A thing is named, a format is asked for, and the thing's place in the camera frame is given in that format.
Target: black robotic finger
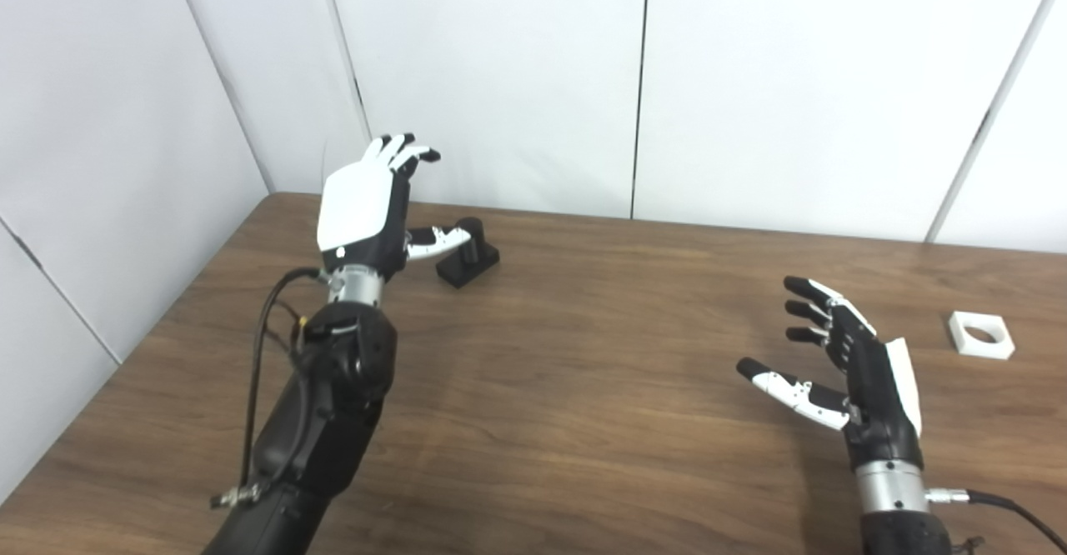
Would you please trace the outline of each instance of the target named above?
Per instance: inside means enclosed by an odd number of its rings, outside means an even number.
[[[823,285],[815,285],[806,278],[785,276],[785,281],[782,284],[785,285],[785,289],[790,292],[798,297],[803,297],[809,301],[815,301],[815,304],[821,307],[834,297],[833,295],[824,292],[822,289]]]
[[[830,314],[827,314],[814,303],[794,301],[791,299],[785,301],[785,311],[791,315],[811,320],[813,323],[823,328],[826,328],[826,326],[830,322]]]
[[[785,328],[785,337],[794,343],[811,343],[823,347],[829,336],[825,330],[817,328]]]
[[[754,379],[757,376],[760,376],[761,374],[770,374],[771,371],[775,370],[763,365],[762,362],[753,360],[752,358],[742,358],[740,361],[737,362],[737,374],[740,374],[749,381],[752,381],[752,379]],[[776,374],[778,374],[786,381],[789,381],[790,384],[796,384],[798,381],[797,377],[793,376],[793,374],[784,374],[781,371],[778,371]]]

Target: robotic arm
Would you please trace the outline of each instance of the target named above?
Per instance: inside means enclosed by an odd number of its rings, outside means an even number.
[[[393,384],[397,332],[381,311],[382,290],[408,260],[460,249],[437,273],[460,287],[499,260],[481,222],[408,229],[410,178],[440,154],[414,137],[382,137],[363,159],[323,187],[318,243],[323,269],[300,268],[271,291],[257,327],[237,488],[211,501],[230,513],[205,555],[302,555],[332,498],[351,483]],[[262,336],[277,295],[298,278],[325,283],[327,305],[290,334],[292,377],[252,446]]]
[[[840,430],[859,486],[860,530],[869,555],[949,555],[949,533],[929,512],[919,448],[922,415],[919,391],[904,338],[878,339],[854,305],[827,286],[785,279],[785,311],[814,328],[790,328],[790,340],[823,347],[845,374],[847,394],[771,370],[750,358],[737,371],[794,411]]]

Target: black object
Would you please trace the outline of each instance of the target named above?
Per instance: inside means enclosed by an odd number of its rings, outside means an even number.
[[[485,232],[481,220],[463,218],[456,222],[464,228],[471,240],[460,245],[456,253],[437,261],[437,275],[456,288],[462,288],[473,279],[478,278],[489,268],[500,261],[500,252],[491,243],[485,242]]]
[[[878,511],[860,519],[863,555],[951,555],[941,520],[922,511]]]
[[[1060,535],[1052,532],[1052,528],[1047,526],[1045,522],[1038,520],[1037,516],[1034,516],[1021,505],[1018,505],[1018,503],[1012,501],[1010,498],[1005,498],[987,492],[968,490],[967,495],[969,497],[969,503],[972,505],[992,505],[993,507],[1010,509],[1012,511],[1022,516],[1028,522],[1030,522],[1030,524],[1033,524],[1035,528],[1041,530],[1041,534],[1051,540],[1052,544],[1055,544],[1060,551],[1067,553],[1067,542],[1064,542],[1064,539],[1060,538]]]
[[[848,324],[853,320],[838,316],[834,321]],[[858,337],[851,345],[847,374],[848,402],[862,412],[858,424],[849,422],[843,429],[853,472],[872,461],[892,460],[922,470],[919,432],[901,403],[886,346],[874,337]]]
[[[373,307],[331,303],[304,334],[253,449],[250,481],[261,495],[230,510],[204,555],[304,555],[363,460],[393,382],[396,330]]]
[[[241,455],[241,476],[240,481],[237,483],[239,487],[243,487],[249,482],[249,465],[251,464],[252,458],[252,432],[256,425],[256,399],[259,394],[259,367],[260,361],[262,361],[264,352],[264,335],[267,334],[267,318],[270,316],[271,308],[277,302],[277,296],[282,294],[282,290],[292,281],[300,278],[318,278],[320,270],[318,268],[296,268],[286,272],[282,280],[277,281],[274,288],[271,289],[270,295],[267,296],[267,301],[264,303],[264,308],[259,313],[259,321],[256,322],[256,334],[255,339],[252,342],[252,379],[249,383],[249,401],[244,411],[244,449]],[[285,305],[290,314],[296,315],[292,307]]]

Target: robotic finger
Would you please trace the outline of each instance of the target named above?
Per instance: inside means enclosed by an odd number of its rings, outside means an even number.
[[[840,391],[816,382],[801,382],[793,374],[775,371],[752,358],[737,362],[737,371],[758,388],[812,422],[834,430],[848,424],[847,397]]]
[[[411,228],[408,231],[408,245],[405,248],[408,260],[435,257],[458,248],[471,238],[471,233],[459,226]]]
[[[785,282],[783,284],[785,285],[785,289],[789,290],[790,292],[798,297],[803,297],[805,299],[808,299],[809,301],[814,303],[814,306],[812,307],[813,310],[827,313],[827,316],[830,316],[830,318],[833,318],[835,310],[846,311],[847,313],[851,314],[851,317],[855,318],[857,322],[861,327],[863,327],[867,332],[870,332],[872,336],[878,335],[878,332],[874,329],[873,326],[871,326],[871,322],[866,320],[863,314],[861,314],[859,310],[857,310],[848,299],[845,299],[844,295],[838,292],[837,290],[824,284],[815,282],[813,280],[808,280],[806,278],[798,278],[798,276],[785,276]],[[789,304],[785,305],[785,310],[791,314],[799,315],[801,317],[808,317],[806,315],[798,313],[799,307],[797,305],[792,305],[792,307],[793,308],[791,310],[791,305]],[[824,328],[830,330],[833,324],[831,321],[830,323],[824,326]]]

